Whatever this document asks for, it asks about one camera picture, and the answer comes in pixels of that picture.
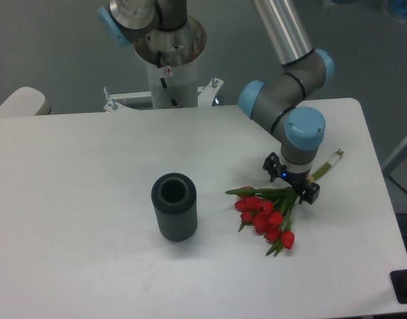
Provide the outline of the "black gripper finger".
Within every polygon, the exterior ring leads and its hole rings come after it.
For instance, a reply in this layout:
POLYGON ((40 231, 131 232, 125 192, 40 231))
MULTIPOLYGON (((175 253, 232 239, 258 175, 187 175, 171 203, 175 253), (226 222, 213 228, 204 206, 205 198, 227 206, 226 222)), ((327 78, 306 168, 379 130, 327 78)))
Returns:
POLYGON ((315 182, 306 181, 299 189, 299 204, 306 202, 310 205, 318 199, 320 193, 320 185, 315 182))
POLYGON ((280 163, 279 156, 272 152, 265 160, 262 166, 270 176, 270 182, 274 182, 277 178, 282 176, 283 167, 280 163))

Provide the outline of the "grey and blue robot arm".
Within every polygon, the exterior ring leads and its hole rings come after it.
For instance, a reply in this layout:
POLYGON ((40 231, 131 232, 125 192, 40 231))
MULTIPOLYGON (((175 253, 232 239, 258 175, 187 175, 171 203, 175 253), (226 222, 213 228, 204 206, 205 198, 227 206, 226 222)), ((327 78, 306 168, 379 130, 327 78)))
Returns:
MULTIPOLYGON (((313 48, 291 1, 253 5, 283 72, 273 84, 247 84, 238 106, 281 145, 280 153, 266 158, 264 170, 271 179, 290 184, 300 201, 313 203, 320 187, 309 172, 324 138, 325 119, 302 102, 328 83, 334 62, 325 51, 313 48)), ((197 106, 203 96, 195 63, 204 51, 206 33, 188 14, 186 1, 108 1, 98 17, 119 46, 133 46, 146 62, 154 108, 197 106)))

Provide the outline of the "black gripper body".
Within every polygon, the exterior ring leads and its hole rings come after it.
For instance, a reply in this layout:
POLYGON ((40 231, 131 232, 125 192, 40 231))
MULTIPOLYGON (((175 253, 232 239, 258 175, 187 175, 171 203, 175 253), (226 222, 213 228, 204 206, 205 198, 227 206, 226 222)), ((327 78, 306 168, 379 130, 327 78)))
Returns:
POLYGON ((292 163, 280 164, 279 177, 290 184, 296 191, 304 191, 309 185, 308 176, 312 164, 296 165, 292 163))

